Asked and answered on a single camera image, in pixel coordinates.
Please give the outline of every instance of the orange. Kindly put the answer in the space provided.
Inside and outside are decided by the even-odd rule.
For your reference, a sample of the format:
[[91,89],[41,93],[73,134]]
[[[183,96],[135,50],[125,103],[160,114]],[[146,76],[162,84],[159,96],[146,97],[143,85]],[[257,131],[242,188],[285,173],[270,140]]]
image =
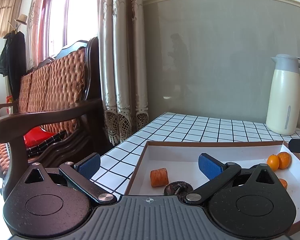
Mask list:
[[277,155],[270,155],[267,164],[270,166],[271,170],[276,171],[279,167],[279,158]]
[[279,169],[283,170],[287,168],[291,163],[291,156],[287,152],[280,152],[278,154],[279,158]]
[[282,186],[283,186],[285,189],[287,189],[287,187],[288,187],[287,181],[285,181],[284,179],[279,179],[279,180],[280,180]]

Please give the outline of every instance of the white tiled countertop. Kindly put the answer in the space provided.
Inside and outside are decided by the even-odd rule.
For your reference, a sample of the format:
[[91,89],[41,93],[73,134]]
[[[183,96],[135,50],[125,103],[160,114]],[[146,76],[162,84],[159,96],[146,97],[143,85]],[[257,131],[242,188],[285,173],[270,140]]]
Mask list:
[[[91,181],[119,198],[124,194],[146,141],[255,142],[300,139],[300,128],[281,136],[263,123],[208,118],[166,112],[101,157]],[[300,231],[292,236],[300,240]]]

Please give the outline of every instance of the red plastic bag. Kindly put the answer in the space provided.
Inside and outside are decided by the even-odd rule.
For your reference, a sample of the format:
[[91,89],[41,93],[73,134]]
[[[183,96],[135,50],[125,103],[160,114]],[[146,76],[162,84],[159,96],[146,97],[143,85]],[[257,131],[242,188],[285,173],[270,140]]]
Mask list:
[[13,102],[12,96],[6,97],[6,103],[12,103],[12,102]]
[[25,144],[27,148],[39,145],[46,139],[49,139],[51,136],[53,136],[54,133],[47,132],[42,130],[39,126],[32,128],[29,132],[27,132],[23,138],[25,140]]

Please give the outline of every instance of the gray wall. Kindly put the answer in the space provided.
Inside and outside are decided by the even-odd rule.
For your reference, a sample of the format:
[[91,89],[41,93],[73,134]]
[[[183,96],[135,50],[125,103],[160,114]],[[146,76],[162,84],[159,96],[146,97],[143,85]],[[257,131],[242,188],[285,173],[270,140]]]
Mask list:
[[266,121],[270,57],[300,57],[300,7],[276,0],[166,0],[145,5],[144,14],[151,120],[171,111]]

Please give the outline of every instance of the hat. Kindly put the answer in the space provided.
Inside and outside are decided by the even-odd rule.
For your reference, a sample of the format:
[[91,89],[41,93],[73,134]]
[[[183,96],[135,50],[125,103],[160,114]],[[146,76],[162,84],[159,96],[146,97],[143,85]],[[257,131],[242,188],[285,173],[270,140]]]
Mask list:
[[16,21],[16,22],[19,22],[19,23],[22,23],[22,24],[24,24],[24,25],[27,25],[27,18],[28,18],[27,15],[21,14],[21,15],[18,17],[18,19],[16,19],[15,21]]

